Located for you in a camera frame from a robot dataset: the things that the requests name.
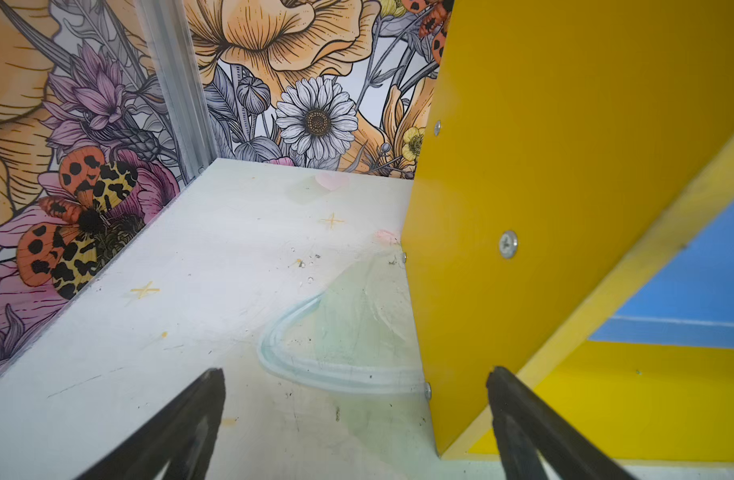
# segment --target blue board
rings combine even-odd
[[[734,349],[734,202],[589,340]]]

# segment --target screw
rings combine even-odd
[[[501,236],[501,241],[497,244],[497,248],[501,251],[501,255],[505,259],[510,259],[516,255],[516,249],[519,247],[519,239],[516,233],[508,230]]]

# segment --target yellow cross mark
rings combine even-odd
[[[335,223],[342,224],[342,223],[345,222],[345,220],[336,220],[335,219],[335,214],[332,214],[330,216],[330,218],[320,218],[319,220],[322,221],[322,222],[328,223],[330,230],[332,230],[333,228],[335,228]]]
[[[156,293],[159,291],[158,288],[149,288],[151,286],[152,281],[149,282],[146,286],[143,288],[133,288],[130,290],[130,292],[137,292],[138,298],[143,298],[144,296],[148,295],[149,293]]]

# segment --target floral wallpaper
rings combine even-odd
[[[134,0],[0,0],[0,373],[178,195]]]
[[[184,0],[225,158],[414,178],[454,0]]]

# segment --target orange and yellow spotted butterfly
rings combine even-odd
[[[452,17],[452,5],[454,3],[455,0],[401,0],[401,4],[412,13],[423,12],[431,5],[434,5],[431,11],[421,20],[418,36],[425,38],[441,25],[439,32],[431,41],[431,52],[437,64],[441,63],[441,55],[445,52],[447,30],[449,28],[450,18]]]
[[[36,224],[20,238],[16,263],[28,286],[52,280],[57,293],[71,299],[102,267],[98,264],[96,236],[106,229],[104,214],[130,195],[137,170],[117,161],[106,162],[103,151],[85,147],[60,162],[60,185],[76,201],[44,197],[39,207],[67,225]]]

